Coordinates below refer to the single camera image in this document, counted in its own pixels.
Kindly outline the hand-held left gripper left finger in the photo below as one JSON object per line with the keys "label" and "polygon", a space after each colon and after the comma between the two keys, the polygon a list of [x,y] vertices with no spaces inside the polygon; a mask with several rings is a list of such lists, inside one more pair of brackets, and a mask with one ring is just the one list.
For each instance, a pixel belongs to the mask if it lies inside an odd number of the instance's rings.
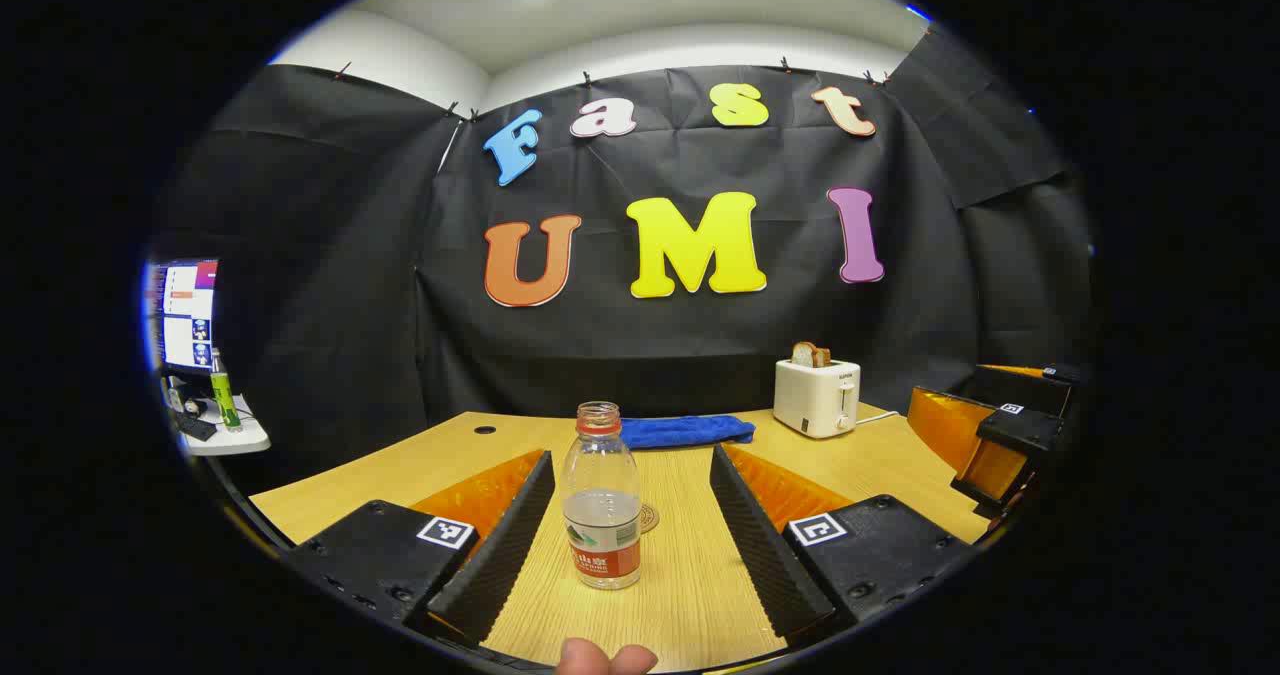
{"label": "hand-held left gripper left finger", "polygon": [[365,614],[476,646],[492,631],[556,491],[534,450],[412,507],[371,500],[288,552],[301,576]]}

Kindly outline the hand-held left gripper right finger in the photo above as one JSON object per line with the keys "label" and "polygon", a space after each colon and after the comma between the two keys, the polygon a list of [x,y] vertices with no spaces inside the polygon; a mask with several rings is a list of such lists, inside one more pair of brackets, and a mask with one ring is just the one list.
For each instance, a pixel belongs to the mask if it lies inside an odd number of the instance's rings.
{"label": "hand-held left gripper right finger", "polygon": [[786,640],[820,640],[888,614],[975,555],[891,494],[852,502],[732,444],[714,447],[709,480]]}

